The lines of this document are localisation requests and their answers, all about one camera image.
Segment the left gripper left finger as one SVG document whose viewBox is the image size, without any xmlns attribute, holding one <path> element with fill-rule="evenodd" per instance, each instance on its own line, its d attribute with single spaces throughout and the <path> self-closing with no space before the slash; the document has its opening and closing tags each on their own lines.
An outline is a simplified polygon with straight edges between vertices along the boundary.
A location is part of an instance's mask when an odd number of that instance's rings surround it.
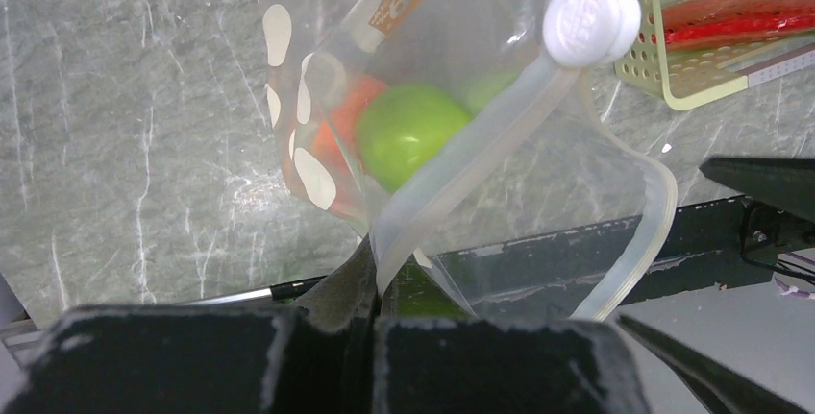
<svg viewBox="0 0 815 414">
<path fill-rule="evenodd" d="M 371 245 L 288 304 L 88 305 L 34 347 L 5 413 L 359 413 Z"/>
</svg>

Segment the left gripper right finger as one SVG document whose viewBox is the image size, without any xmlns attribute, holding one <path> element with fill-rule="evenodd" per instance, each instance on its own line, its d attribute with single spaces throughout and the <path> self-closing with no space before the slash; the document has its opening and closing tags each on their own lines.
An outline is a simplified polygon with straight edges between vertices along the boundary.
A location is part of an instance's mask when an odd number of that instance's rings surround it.
<svg viewBox="0 0 815 414">
<path fill-rule="evenodd" d="M 631 350 L 587 320 L 379 316 L 375 413 L 648 413 Z"/>
</svg>

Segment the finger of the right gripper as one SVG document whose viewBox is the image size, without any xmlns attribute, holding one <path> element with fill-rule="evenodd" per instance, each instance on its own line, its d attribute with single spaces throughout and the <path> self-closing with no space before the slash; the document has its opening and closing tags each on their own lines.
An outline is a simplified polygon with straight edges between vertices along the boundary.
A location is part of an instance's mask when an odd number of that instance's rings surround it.
<svg viewBox="0 0 815 414">
<path fill-rule="evenodd" d="M 700 166 L 711 181 L 814 222 L 814 159 L 723 157 Z"/>
<path fill-rule="evenodd" d="M 667 365 L 710 413 L 804 413 L 804 409 L 667 333 L 627 315 L 617 325 Z"/>
</svg>

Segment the green perforated plastic basket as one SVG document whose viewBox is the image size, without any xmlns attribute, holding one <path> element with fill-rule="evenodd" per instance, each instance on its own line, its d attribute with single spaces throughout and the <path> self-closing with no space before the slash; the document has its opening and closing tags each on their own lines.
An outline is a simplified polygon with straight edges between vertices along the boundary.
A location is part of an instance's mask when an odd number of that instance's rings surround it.
<svg viewBox="0 0 815 414">
<path fill-rule="evenodd" d="M 691 110 L 814 65 L 814 40 L 805 36 L 668 50 L 661 14 L 683 0 L 639 1 L 643 9 L 639 35 L 615 62 L 615 73 L 674 110 Z"/>
</svg>

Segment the orange peach toy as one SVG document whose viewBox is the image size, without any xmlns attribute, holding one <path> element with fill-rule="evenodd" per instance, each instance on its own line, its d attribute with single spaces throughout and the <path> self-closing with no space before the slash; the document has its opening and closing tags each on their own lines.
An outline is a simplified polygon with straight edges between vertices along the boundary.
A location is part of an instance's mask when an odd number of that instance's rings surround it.
<svg viewBox="0 0 815 414">
<path fill-rule="evenodd" d="M 311 142 L 313 154 L 326 167 L 348 173 L 348 165 L 342 155 L 329 123 L 338 133 L 352 155 L 358 157 L 355 127 L 368 103 L 380 93 L 387 91 L 388 85 L 370 76 L 361 76 L 355 87 L 348 93 L 343 103 L 331 112 L 329 120 L 323 121 Z"/>
</svg>

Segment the green apple toy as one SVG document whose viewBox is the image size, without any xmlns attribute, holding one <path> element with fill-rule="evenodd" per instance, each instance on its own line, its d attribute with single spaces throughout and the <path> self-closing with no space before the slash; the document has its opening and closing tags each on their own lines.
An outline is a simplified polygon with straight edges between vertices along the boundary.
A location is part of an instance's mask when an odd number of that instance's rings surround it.
<svg viewBox="0 0 815 414">
<path fill-rule="evenodd" d="M 356 124 L 363 169 L 393 193 L 471 120 L 460 101 L 435 85 L 395 85 L 376 95 Z"/>
</svg>

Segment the clear polka dot zip bag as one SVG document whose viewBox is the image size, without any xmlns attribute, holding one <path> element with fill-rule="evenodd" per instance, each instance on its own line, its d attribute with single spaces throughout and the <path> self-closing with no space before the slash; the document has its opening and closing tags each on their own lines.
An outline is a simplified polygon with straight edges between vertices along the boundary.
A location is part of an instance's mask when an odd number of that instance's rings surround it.
<svg viewBox="0 0 815 414">
<path fill-rule="evenodd" d="M 456 281 L 431 240 L 459 219 L 578 226 L 636 216 L 641 225 L 600 285 L 564 318 L 601 321 L 641 280 L 674 222 L 677 186 L 658 161 L 605 127 L 596 69 L 636 41 L 639 0 L 258 0 L 266 99 L 290 191 L 366 238 L 388 295 L 416 263 L 455 304 Z M 361 76 L 435 85 L 471 122 L 398 190 L 385 191 L 329 123 L 348 173 L 312 151 L 317 129 Z"/>
</svg>

